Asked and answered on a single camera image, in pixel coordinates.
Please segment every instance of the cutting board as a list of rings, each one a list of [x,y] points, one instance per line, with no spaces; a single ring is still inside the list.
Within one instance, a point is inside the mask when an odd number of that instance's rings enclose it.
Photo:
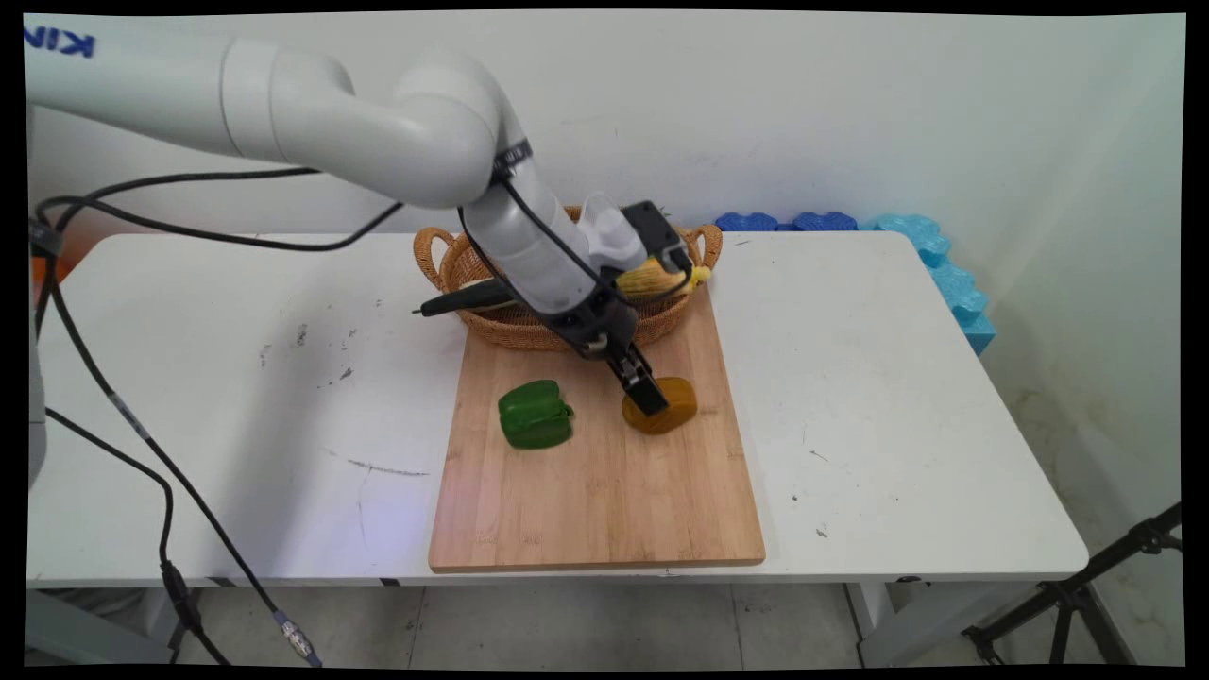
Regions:
[[[756,564],[764,538],[710,302],[643,348],[656,376],[693,382],[696,416],[661,436],[621,419],[603,362],[467,336],[428,564],[436,572]],[[557,446],[517,450],[497,400],[539,379],[575,415]]]

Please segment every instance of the cable connector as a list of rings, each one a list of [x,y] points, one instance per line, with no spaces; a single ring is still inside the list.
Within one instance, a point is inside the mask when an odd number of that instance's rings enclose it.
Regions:
[[[29,220],[29,244],[40,258],[57,258],[63,254],[63,235],[37,220]]]
[[[195,635],[202,630],[202,613],[197,611],[197,604],[189,599],[189,587],[185,578],[177,571],[172,561],[160,563],[160,572],[163,574],[163,587],[168,590],[168,599],[172,607],[177,610],[180,623]]]
[[[297,623],[290,621],[290,617],[285,616],[285,612],[277,610],[273,612],[273,621],[282,627],[282,634],[289,640],[290,646],[294,651],[299,653],[300,657],[305,658],[307,663],[316,668],[323,668],[323,662],[319,661],[319,656],[314,653],[314,647],[311,645],[311,640],[307,639],[306,633],[299,628]]]

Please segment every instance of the basket handle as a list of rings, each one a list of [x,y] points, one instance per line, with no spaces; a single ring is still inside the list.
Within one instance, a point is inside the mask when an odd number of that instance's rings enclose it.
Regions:
[[[420,271],[424,272],[424,276],[428,277],[428,281],[433,282],[433,286],[438,290],[445,293],[445,287],[441,284],[441,275],[433,264],[433,238],[440,238],[445,242],[445,246],[453,247],[455,237],[452,234],[444,229],[427,226],[416,232],[416,238],[411,242],[411,249],[416,255],[416,264],[420,265]]]
[[[705,250],[701,253],[701,264],[713,269],[722,255],[722,230],[712,224],[704,224],[684,237],[686,241],[695,243],[698,238],[705,240]]]

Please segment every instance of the table leg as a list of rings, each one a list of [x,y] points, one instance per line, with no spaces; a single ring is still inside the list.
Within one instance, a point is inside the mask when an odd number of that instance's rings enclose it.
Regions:
[[[139,611],[143,615],[143,627],[147,632],[147,638],[161,645],[175,647],[173,638],[175,638],[177,628],[180,626],[180,618],[177,617],[177,610],[172,606],[172,600],[168,599],[168,590],[147,588],[143,601],[139,603]]]
[[[890,598],[878,593],[878,588],[885,592],[884,584],[851,584],[849,593],[863,638],[861,658],[867,668],[907,663],[1034,587],[1026,581],[935,583],[902,610],[890,607],[887,612]],[[870,630],[866,630],[866,621]]]
[[[25,644],[73,663],[168,663],[172,650],[37,590],[25,590]]]

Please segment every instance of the floor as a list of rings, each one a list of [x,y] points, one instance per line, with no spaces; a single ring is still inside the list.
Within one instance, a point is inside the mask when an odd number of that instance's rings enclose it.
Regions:
[[[902,606],[924,584],[896,587]],[[329,667],[508,670],[858,668],[843,586],[603,586],[277,588],[277,605]],[[236,664],[303,665],[247,588],[204,592],[214,644]],[[1053,613],[996,649],[1045,663]],[[1068,663],[1101,663],[1076,617]],[[178,663],[213,663],[191,636]],[[959,636],[908,665],[976,665]]]

